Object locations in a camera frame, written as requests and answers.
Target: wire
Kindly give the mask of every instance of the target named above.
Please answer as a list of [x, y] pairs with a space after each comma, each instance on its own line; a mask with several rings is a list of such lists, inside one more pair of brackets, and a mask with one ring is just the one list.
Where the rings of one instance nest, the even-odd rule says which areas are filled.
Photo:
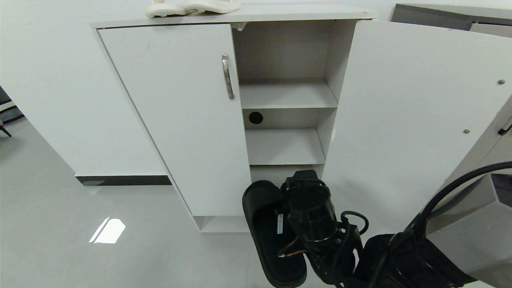
[[292, 253], [285, 254], [285, 251], [288, 248], [292, 247], [295, 244], [295, 242], [297, 242], [297, 240], [298, 240], [298, 236], [291, 243], [289, 243], [288, 245], [286, 245], [283, 248], [281, 248], [281, 250], [279, 250], [279, 252], [278, 252], [278, 257], [289, 257], [289, 256], [297, 255], [297, 254], [300, 254], [300, 253], [306, 253], [306, 250], [299, 250], [299, 251], [295, 251], [295, 252], [292, 252]]
[[338, 258], [341, 256], [341, 254], [343, 252], [343, 248], [345, 247], [345, 244], [347, 244], [347, 241], [349, 240], [349, 236], [350, 236], [350, 223], [349, 223], [348, 219], [343, 216], [343, 213], [340, 218], [341, 218], [342, 222], [345, 223], [345, 226], [346, 226], [345, 227], [345, 237], [343, 238], [343, 241], [341, 242], [341, 244], [338, 248], [338, 251], [336, 252], [336, 255], [334, 255], [334, 259], [332, 260], [332, 272], [331, 273], [332, 273], [332, 277], [334, 278], [334, 281], [335, 281], [334, 286], [336, 286], [336, 288], [343, 288], [343, 286], [341, 286], [338, 281], [336, 267], [338, 266]]
[[359, 212], [355, 212], [355, 211], [343, 211], [342, 215], [341, 215], [341, 218], [343, 219], [345, 217], [345, 215], [354, 215], [354, 216], [357, 216], [359, 218], [361, 218], [362, 220], [365, 221], [365, 227], [359, 231], [359, 235], [362, 235], [364, 234], [367, 230], [368, 230], [368, 227], [370, 227], [370, 222], [368, 221], [368, 218], [366, 218], [365, 215], [359, 213]]
[[510, 169], [510, 168], [512, 168], [512, 161], [496, 163], [496, 164], [491, 164], [491, 165], [487, 165], [487, 166], [478, 168], [476, 170], [468, 172], [468, 173], [460, 176], [459, 178], [455, 179], [453, 182], [451, 182], [450, 184], [446, 185], [443, 189], [441, 189], [441, 191], [439, 191], [429, 201], [429, 203], [427, 203], [427, 205], [425, 206], [425, 208], [419, 215], [418, 220], [416, 221], [416, 223], [418, 225], [416, 227], [416, 229], [424, 228], [427, 218], [430, 216], [430, 214], [432, 213], [434, 208], [437, 206], [437, 204], [439, 204], [441, 202], [441, 200], [444, 197], [446, 197], [450, 192], [455, 190], [455, 188], [457, 188], [457, 187], [461, 186], [462, 184], [466, 183], [467, 181], [469, 181], [475, 177], [481, 176], [483, 174], [487, 174], [487, 173], [494, 172], [497, 170]]
[[375, 284], [377, 283], [379, 276], [380, 276], [380, 272], [382, 271], [382, 267], [384, 267], [384, 263], [386, 262], [386, 260], [388, 258], [388, 254], [391, 253], [391, 242], [395, 239], [395, 237], [397, 237], [400, 234], [402, 234], [402, 232], [396, 233], [389, 239], [388, 248], [383, 253], [383, 255], [379, 258], [379, 262], [377, 263], [377, 267], [375, 268], [375, 271], [372, 274], [372, 278], [370, 278], [370, 282], [368, 282], [367, 288], [373, 288], [373, 286], [375, 286]]

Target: black slipper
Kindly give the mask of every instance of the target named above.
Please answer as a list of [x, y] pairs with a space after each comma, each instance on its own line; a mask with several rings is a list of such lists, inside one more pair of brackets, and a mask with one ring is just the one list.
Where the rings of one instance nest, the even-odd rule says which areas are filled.
[[[302, 254], [278, 257], [279, 251], [297, 237], [288, 223], [290, 211], [285, 204], [279, 188], [265, 180], [251, 184], [242, 197], [245, 219], [267, 280], [277, 288], [295, 288], [306, 281], [306, 261]], [[288, 251], [301, 249], [297, 241]]]

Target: metal door handle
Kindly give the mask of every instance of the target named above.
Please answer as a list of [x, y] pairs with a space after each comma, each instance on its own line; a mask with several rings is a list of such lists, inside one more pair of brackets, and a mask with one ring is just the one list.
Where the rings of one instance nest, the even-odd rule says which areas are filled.
[[501, 136], [503, 136], [503, 135], [507, 134], [511, 129], [512, 129], [512, 124], [510, 124], [510, 126], [509, 126], [507, 129], [503, 129], [503, 128], [502, 128], [502, 129], [500, 129], [500, 130], [498, 131], [498, 134], [500, 134]]
[[227, 54], [222, 55], [222, 70], [224, 70], [224, 80], [226, 80], [227, 95], [229, 99], [234, 99], [233, 86], [231, 85], [231, 78], [229, 77], [229, 62]]
[[503, 136], [503, 135], [507, 134], [510, 130], [512, 130], [512, 118], [509, 120], [509, 122], [508, 122], [508, 123], [510, 124], [510, 126], [508, 126], [508, 128], [507, 128], [507, 129], [503, 129], [503, 128], [502, 128], [502, 129], [500, 129], [500, 130], [498, 131], [498, 134], [499, 134], [499, 135]]

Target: white slipper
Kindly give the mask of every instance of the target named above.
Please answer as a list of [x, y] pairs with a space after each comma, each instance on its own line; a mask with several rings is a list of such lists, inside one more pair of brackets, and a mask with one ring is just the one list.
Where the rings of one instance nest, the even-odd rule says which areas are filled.
[[173, 3], [153, 3], [146, 9], [146, 16], [153, 18], [155, 16], [166, 17], [170, 15], [187, 15], [196, 10], [185, 9], [183, 2]]
[[239, 0], [186, 0], [185, 9], [199, 11], [211, 11], [215, 13], [229, 13], [240, 9], [242, 4]]

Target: shoe cabinet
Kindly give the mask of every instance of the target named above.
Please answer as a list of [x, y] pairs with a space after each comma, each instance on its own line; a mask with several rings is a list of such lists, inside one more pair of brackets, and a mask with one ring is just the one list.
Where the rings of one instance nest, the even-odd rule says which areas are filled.
[[375, 17], [261, 4], [92, 28], [200, 231], [247, 231], [244, 190], [300, 169], [400, 226], [509, 99], [512, 39]]

